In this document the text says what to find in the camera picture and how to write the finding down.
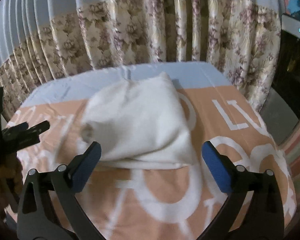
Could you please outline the black appliance with white top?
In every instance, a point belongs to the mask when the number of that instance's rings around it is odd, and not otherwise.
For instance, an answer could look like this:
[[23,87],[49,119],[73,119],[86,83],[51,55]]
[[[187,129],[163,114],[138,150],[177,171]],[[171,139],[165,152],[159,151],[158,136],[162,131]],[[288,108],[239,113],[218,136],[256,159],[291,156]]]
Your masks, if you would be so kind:
[[300,20],[282,15],[276,73],[260,114],[280,145],[300,122]]

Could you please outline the white knit sweater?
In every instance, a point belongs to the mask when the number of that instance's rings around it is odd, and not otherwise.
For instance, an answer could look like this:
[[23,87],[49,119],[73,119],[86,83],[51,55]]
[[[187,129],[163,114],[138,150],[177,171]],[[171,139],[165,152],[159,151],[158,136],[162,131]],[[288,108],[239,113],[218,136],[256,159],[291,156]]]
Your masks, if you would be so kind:
[[165,72],[95,93],[82,116],[81,138],[101,145],[104,166],[172,170],[195,162],[191,130]]

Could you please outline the blue and floral curtain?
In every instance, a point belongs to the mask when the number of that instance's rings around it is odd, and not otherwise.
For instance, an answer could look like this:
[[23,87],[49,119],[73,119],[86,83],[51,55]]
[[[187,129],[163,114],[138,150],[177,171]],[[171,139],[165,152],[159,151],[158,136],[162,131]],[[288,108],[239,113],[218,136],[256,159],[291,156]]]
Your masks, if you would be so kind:
[[285,0],[0,0],[5,119],[51,80],[93,69],[206,61],[259,111]]

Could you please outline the peach and blue blanket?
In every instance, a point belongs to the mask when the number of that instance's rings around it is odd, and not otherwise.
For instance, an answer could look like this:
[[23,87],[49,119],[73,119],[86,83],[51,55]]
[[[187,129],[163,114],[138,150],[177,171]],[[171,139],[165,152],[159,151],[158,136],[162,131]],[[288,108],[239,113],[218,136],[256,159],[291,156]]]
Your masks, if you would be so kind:
[[[81,123],[87,101],[119,81],[131,83],[166,73],[180,96],[197,154],[211,141],[232,162],[251,172],[274,172],[280,188],[284,223],[296,211],[296,196],[285,154],[261,116],[211,64],[141,64],[92,70],[48,82],[15,112],[9,126],[43,120],[50,129],[41,142],[18,153],[24,173],[52,171],[86,149]],[[77,199],[107,239],[195,239],[226,200],[200,156],[173,170],[113,168],[98,164]]]

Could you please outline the blue cloth on appliance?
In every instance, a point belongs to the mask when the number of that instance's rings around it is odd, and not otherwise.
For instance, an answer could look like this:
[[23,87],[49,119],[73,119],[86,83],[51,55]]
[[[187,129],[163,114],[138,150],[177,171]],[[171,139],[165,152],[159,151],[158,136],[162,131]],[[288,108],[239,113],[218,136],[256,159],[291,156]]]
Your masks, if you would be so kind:
[[300,0],[289,0],[287,9],[290,14],[299,12],[300,11]]

